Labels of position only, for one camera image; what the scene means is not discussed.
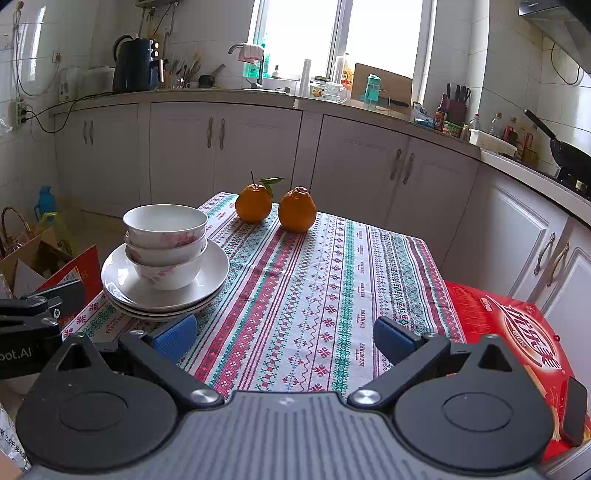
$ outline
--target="dish towel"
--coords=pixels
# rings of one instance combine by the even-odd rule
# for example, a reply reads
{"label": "dish towel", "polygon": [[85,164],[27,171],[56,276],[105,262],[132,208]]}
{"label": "dish towel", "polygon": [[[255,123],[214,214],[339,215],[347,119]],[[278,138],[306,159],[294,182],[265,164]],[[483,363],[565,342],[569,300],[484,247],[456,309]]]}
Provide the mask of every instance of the dish towel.
{"label": "dish towel", "polygon": [[240,53],[238,54],[238,61],[244,61],[246,63],[255,63],[255,60],[262,60],[263,49],[259,45],[253,45],[251,43],[243,43]]}

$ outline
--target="patterned tablecloth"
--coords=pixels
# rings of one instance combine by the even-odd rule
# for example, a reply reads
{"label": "patterned tablecloth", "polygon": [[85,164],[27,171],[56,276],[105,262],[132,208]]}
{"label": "patterned tablecloth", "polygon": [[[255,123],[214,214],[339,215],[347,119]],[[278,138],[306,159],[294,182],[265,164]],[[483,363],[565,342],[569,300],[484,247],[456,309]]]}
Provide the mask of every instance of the patterned tablecloth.
{"label": "patterned tablecloth", "polygon": [[[226,398],[233,390],[348,395],[390,367],[372,341],[380,315],[464,341],[422,240],[325,213],[307,234],[286,232],[277,205],[251,225],[237,217],[235,199],[220,193],[201,207],[230,273],[197,314],[199,337],[180,362]],[[82,331],[100,342],[156,326],[118,312],[100,294],[63,334]]]}

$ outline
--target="stacked plates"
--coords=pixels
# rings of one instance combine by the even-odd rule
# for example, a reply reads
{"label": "stacked plates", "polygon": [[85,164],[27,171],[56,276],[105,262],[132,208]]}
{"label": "stacked plates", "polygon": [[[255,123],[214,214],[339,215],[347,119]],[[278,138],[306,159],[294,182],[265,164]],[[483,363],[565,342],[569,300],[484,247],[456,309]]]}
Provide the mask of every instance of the stacked plates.
{"label": "stacked plates", "polygon": [[120,245],[103,264],[105,296],[121,312],[150,322],[167,322],[201,310],[222,291],[230,269],[222,248],[212,240],[206,242],[198,273],[188,285],[175,290],[155,288],[129,259],[127,245]]}

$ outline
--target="kettle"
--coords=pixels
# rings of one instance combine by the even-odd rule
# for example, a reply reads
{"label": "kettle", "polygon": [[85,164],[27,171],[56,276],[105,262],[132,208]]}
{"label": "kettle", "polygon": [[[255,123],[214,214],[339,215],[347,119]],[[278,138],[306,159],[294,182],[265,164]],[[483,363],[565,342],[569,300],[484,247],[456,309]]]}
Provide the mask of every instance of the kettle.
{"label": "kettle", "polygon": [[154,90],[163,81],[162,61],[158,61],[158,43],[152,38],[133,38],[122,35],[113,45],[115,93]]}

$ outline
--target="plastic bag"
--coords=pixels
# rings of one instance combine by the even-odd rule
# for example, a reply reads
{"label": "plastic bag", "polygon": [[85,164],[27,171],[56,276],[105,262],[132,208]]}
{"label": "plastic bag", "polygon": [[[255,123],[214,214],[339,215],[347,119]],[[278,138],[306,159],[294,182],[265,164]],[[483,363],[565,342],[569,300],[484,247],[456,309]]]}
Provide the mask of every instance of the plastic bag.
{"label": "plastic bag", "polygon": [[[538,308],[520,300],[508,299],[463,285],[446,282],[467,343],[478,343],[482,335],[497,333],[509,345],[545,398],[554,416],[554,435],[544,459],[572,447],[560,435],[564,414],[563,386],[574,377],[560,338]],[[585,421],[584,441],[591,438],[591,420]]]}

